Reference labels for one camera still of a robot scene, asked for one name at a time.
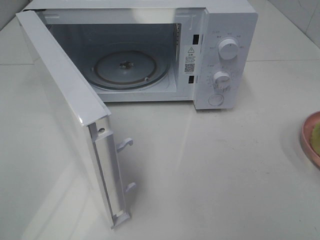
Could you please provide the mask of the glass microwave turntable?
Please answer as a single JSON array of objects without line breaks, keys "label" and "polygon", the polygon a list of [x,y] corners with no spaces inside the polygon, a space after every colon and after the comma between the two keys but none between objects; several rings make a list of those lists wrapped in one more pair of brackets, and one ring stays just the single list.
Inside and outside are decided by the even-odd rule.
[{"label": "glass microwave turntable", "polygon": [[170,62],[138,50],[122,50],[100,58],[87,74],[97,87],[109,90],[139,89],[161,80],[169,71]]}]

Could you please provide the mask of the white microwave oven body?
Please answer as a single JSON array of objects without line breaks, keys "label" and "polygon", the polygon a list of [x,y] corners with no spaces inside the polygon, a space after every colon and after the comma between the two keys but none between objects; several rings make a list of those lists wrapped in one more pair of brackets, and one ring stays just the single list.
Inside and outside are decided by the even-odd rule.
[{"label": "white microwave oven body", "polygon": [[[25,11],[36,12],[103,102],[188,101],[197,110],[234,107],[258,20],[246,0],[33,0]],[[238,41],[238,54],[223,60],[218,43],[228,37]],[[165,57],[167,74],[129,90],[88,80],[100,58],[131,50]],[[231,76],[225,89],[214,88],[219,71]],[[221,105],[209,104],[213,94],[223,95]]]}]

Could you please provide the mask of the white timer knob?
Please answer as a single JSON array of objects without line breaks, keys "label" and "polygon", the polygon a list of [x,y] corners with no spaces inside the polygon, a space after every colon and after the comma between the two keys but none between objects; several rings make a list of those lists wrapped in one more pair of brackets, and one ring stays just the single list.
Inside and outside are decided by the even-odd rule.
[{"label": "white timer knob", "polygon": [[213,86],[216,89],[225,89],[231,84],[231,75],[226,71],[217,71],[213,75]]}]

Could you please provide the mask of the white microwave door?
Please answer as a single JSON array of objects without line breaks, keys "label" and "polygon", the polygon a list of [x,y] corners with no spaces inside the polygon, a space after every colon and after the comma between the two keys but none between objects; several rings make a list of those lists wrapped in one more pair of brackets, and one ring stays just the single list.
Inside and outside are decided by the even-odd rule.
[{"label": "white microwave door", "polygon": [[93,188],[94,200],[111,228],[130,218],[118,153],[131,138],[115,143],[108,107],[98,97],[36,12],[19,12],[23,32],[49,110],[63,141]]}]

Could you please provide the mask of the pink plate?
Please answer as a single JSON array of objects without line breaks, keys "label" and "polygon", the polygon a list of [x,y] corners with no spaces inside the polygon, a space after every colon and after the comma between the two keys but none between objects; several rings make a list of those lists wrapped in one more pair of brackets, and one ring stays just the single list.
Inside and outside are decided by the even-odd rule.
[{"label": "pink plate", "polygon": [[320,167],[320,155],[316,154],[310,145],[310,138],[315,124],[320,122],[320,112],[314,112],[303,122],[300,132],[300,144],[308,159],[318,168]]}]

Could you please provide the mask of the round door release button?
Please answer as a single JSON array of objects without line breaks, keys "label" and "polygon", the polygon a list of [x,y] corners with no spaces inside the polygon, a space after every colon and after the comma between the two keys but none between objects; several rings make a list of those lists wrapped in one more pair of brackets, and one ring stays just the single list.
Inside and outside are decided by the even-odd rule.
[{"label": "round door release button", "polygon": [[222,94],[213,94],[208,99],[208,103],[211,106],[220,106],[223,102],[224,96]]}]

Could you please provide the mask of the sandwich with white bread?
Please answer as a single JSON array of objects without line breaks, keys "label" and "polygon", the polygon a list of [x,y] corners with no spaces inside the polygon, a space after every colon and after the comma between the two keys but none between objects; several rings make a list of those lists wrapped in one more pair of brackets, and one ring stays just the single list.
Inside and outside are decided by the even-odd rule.
[{"label": "sandwich with white bread", "polygon": [[320,123],[314,125],[311,136],[310,136],[310,146],[312,147],[313,151],[320,155]]}]

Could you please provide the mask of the upper white power knob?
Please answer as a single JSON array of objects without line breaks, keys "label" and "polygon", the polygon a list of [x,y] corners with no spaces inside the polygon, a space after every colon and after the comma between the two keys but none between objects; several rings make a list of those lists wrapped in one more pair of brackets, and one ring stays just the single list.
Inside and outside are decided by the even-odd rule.
[{"label": "upper white power knob", "polygon": [[238,55],[239,43],[234,37],[223,38],[217,47],[218,54],[223,60],[232,60]]}]

